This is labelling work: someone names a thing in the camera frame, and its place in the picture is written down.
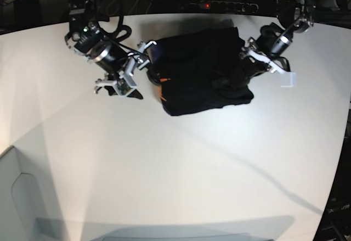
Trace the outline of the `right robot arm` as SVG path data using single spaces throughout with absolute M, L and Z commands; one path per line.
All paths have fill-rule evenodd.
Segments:
M 143 99 L 133 80 L 135 70 L 149 68 L 151 59 L 147 50 L 156 41 L 140 42 L 136 49 L 122 44 L 132 29 L 124 24 L 124 2 L 118 0 L 118 23 L 113 32 L 107 32 L 100 21 L 110 18 L 100 13 L 103 0 L 69 0 L 69 31 L 64 40 L 67 47 L 87 58 L 104 71 L 104 77 L 95 81 L 94 93 L 105 89 L 110 96 Z

